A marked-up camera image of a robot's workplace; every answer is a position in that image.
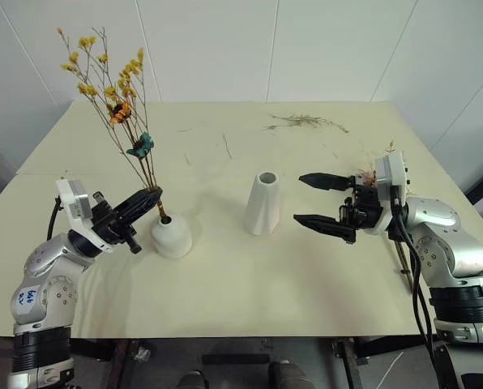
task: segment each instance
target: handwritten label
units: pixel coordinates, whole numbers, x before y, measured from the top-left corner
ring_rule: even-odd
[[[31,311],[32,307],[34,306],[39,287],[40,285],[35,285],[20,289],[16,297],[16,312],[18,314],[28,314]]]

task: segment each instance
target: person's shoe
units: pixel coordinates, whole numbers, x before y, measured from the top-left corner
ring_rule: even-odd
[[[315,389],[301,369],[287,360],[268,366],[268,382],[271,389]]]
[[[194,370],[186,374],[178,382],[175,389],[208,389],[206,379],[203,377],[200,370]]]

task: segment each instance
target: white tile wall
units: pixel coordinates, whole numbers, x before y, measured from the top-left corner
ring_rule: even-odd
[[[146,45],[149,100],[392,100],[462,189],[483,173],[483,0],[0,0],[4,183],[79,97],[58,26],[105,26],[113,72]]]

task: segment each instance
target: beige table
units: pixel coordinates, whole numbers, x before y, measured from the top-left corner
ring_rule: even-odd
[[[269,114],[311,114],[344,125],[263,130]],[[417,333],[411,298],[385,237],[357,235],[346,245],[296,223],[293,213],[336,216],[340,192],[300,183],[303,173],[369,169],[394,139],[405,151],[411,190],[438,198],[483,244],[483,221],[405,124],[385,103],[150,105],[156,173],[165,206],[191,223],[192,251],[163,259],[149,229],[135,228],[143,251],[97,257],[80,284],[74,336],[361,336]],[[227,139],[227,153],[224,137]],[[254,175],[280,175],[282,219],[269,237],[252,237],[242,215]],[[0,196],[0,336],[11,334],[11,294],[24,261],[45,239],[54,180],[82,180],[115,205],[139,188],[85,103],[71,106]],[[60,214],[55,233],[66,231]]]

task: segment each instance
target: white vase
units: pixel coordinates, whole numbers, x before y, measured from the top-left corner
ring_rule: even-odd
[[[184,216],[170,215],[168,224],[157,217],[152,228],[152,237],[157,252],[166,258],[181,258],[191,250],[193,243],[190,226]]]
[[[280,221],[280,181],[275,173],[262,172],[254,179],[245,211],[245,227],[253,235],[271,233]]]

